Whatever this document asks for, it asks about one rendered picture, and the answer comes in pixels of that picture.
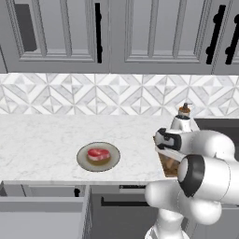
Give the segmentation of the dark grey hob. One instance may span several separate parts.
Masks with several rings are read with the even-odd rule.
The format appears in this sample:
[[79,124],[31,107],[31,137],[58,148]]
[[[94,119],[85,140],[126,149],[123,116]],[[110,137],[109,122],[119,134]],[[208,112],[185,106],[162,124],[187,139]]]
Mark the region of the dark grey hob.
[[201,130],[213,130],[229,137],[239,136],[239,119],[195,119]]

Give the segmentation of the grey wide upper cupboard door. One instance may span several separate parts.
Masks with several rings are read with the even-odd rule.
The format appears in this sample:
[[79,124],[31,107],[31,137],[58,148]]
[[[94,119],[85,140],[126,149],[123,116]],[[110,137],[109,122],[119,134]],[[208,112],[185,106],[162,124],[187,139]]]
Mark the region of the grey wide upper cupboard door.
[[[101,5],[97,62],[95,3]],[[107,73],[108,0],[0,0],[0,49],[9,73]]]

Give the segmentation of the brown soap dispenser bottle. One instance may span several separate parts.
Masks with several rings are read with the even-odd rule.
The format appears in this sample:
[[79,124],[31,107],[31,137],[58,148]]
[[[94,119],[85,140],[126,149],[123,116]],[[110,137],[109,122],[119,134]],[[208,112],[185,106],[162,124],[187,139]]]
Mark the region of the brown soap dispenser bottle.
[[178,109],[178,114],[179,114],[180,116],[188,117],[188,116],[190,115],[189,104],[188,104],[188,103],[185,103],[183,106],[181,106],[181,107]]

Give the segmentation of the grey round plate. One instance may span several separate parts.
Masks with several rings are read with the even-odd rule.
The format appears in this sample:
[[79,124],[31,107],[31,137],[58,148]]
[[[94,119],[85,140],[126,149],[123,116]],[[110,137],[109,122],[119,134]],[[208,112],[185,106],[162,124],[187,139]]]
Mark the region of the grey round plate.
[[[110,158],[105,161],[92,162],[88,159],[87,152],[90,148],[103,148],[110,152]],[[107,142],[92,142],[82,147],[77,153],[77,163],[85,170],[103,172],[112,169],[120,161],[120,151]]]

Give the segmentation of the grey open drawer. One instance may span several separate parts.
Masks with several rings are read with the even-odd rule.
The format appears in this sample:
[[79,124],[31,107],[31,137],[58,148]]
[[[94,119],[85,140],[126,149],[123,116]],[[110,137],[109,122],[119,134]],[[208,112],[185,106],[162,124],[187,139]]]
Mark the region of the grey open drawer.
[[[80,189],[75,197],[74,189]],[[0,184],[0,239],[87,239],[85,185]]]

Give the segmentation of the grey narrow drawer front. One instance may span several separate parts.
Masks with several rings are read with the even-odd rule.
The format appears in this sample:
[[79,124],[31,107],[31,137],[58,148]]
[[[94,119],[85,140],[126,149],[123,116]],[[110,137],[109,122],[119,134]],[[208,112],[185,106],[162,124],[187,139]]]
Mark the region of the grey narrow drawer front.
[[91,185],[91,192],[95,194],[144,194],[142,190],[123,190],[120,185]]

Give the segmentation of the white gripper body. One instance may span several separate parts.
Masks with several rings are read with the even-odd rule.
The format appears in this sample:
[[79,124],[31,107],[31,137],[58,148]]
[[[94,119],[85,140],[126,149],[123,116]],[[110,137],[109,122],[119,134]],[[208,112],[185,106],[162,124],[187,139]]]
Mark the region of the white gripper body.
[[184,155],[181,154],[178,151],[172,150],[172,149],[159,149],[158,147],[155,147],[155,150],[159,153],[159,157],[161,160],[170,160],[173,159],[175,161],[181,162],[184,158]]

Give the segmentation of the brown wooden cutting board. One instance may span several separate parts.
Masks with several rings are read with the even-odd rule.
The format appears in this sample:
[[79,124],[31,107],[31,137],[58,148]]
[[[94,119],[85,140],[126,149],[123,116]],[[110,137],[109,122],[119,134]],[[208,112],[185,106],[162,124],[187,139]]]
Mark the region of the brown wooden cutting board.
[[164,172],[164,175],[166,177],[176,177],[177,176],[177,168],[179,165],[178,161],[175,161],[173,159],[170,160],[161,160],[161,164],[162,164],[162,169]]

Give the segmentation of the grey lower cupboard door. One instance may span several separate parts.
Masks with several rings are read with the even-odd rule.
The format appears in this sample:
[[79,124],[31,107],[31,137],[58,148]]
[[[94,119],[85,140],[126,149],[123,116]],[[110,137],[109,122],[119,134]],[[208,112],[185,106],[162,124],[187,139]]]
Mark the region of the grey lower cupboard door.
[[158,209],[150,206],[101,206],[114,202],[145,202],[143,194],[93,194],[91,239],[145,239]]

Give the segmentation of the red raw meat steak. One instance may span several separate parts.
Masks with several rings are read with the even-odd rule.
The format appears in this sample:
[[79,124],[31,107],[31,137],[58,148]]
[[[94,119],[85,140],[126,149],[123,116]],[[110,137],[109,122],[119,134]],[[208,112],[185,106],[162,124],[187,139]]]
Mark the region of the red raw meat steak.
[[87,152],[88,159],[92,162],[105,161],[110,158],[110,152],[103,148],[90,148]]

